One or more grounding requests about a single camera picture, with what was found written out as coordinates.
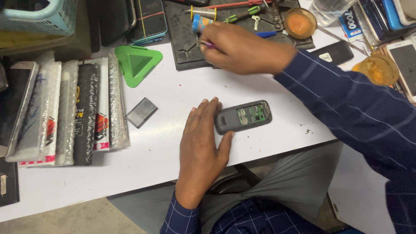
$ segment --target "blue container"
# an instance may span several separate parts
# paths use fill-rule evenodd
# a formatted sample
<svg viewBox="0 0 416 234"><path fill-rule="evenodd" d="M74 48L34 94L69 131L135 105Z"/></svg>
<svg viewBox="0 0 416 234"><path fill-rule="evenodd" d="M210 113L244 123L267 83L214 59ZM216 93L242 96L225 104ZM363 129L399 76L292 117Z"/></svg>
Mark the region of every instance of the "blue container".
<svg viewBox="0 0 416 234"><path fill-rule="evenodd" d="M193 22L192 22L192 32L199 32L201 33L202 30L205 28L205 26L213 24L214 21L205 17L202 17L198 14L196 14L193 17Z"/></svg>
<svg viewBox="0 0 416 234"><path fill-rule="evenodd" d="M39 11L4 9L0 12L0 30L72 35L75 30L77 2L54 0Z"/></svg>

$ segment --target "concrete floor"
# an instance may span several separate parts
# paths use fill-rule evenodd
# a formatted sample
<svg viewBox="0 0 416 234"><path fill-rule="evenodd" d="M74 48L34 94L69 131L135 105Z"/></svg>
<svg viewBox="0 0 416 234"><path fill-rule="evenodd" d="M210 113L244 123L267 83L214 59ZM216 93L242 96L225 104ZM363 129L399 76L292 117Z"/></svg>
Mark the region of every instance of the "concrete floor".
<svg viewBox="0 0 416 234"><path fill-rule="evenodd" d="M106 198L0 223L2 234L146 234Z"/></svg>
<svg viewBox="0 0 416 234"><path fill-rule="evenodd" d="M274 155L243 164L262 179L283 156ZM234 173L236 170L233 167L227 167L219 179ZM342 230L346 226L335 218L328 197L321 206L318 226L329 233ZM106 198L9 220L0 223L0 232L2 234L146 234Z"/></svg>

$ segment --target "gray trousers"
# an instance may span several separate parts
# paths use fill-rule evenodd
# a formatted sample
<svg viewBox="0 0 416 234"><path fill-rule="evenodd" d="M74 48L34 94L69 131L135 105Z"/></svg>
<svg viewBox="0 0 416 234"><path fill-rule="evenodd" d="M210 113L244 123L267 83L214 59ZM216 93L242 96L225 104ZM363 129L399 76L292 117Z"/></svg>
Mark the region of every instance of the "gray trousers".
<svg viewBox="0 0 416 234"><path fill-rule="evenodd" d="M278 201L316 223L342 146L342 142L337 142L281 158L260 183L247 191L205 195L201 202L202 233L209 233L224 213L251 197ZM174 190L175 184L167 182L107 198L148 234L158 234Z"/></svg>

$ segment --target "gray battery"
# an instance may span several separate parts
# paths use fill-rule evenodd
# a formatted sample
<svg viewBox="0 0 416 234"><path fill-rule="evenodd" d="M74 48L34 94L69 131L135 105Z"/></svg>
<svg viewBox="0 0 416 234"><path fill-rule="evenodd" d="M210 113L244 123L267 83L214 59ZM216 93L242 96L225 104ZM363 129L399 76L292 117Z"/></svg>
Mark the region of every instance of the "gray battery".
<svg viewBox="0 0 416 234"><path fill-rule="evenodd" d="M140 128L157 111L157 107L144 98L127 115L127 120L136 128Z"/></svg>

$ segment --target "green phone stand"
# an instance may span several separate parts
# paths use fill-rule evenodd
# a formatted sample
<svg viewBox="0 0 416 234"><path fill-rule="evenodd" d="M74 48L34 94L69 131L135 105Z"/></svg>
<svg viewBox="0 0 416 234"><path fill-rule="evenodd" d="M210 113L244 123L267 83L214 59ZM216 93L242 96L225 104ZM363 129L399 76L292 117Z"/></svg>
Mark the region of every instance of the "green phone stand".
<svg viewBox="0 0 416 234"><path fill-rule="evenodd" d="M157 50L148 50L140 46L118 46L115 54L127 86L134 88L162 60L163 55Z"/></svg>

